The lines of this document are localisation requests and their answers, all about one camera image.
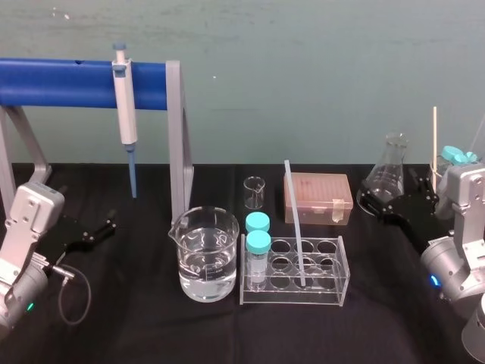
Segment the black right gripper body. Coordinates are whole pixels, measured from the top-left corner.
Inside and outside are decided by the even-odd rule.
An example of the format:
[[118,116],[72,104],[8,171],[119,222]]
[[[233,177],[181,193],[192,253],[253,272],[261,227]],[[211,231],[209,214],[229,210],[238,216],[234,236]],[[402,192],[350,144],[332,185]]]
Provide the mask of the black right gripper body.
[[449,228],[435,214],[437,195],[402,195],[384,205],[382,222],[398,226],[416,251],[425,251],[430,242],[450,237]]

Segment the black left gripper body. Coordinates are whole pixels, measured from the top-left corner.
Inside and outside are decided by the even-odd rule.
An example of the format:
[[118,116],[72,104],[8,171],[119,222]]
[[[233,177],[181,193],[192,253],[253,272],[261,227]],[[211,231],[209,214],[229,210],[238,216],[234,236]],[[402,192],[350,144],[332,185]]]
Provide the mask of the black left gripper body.
[[58,265],[69,253],[94,247],[95,238],[78,220],[62,215],[40,240],[34,257],[47,266]]

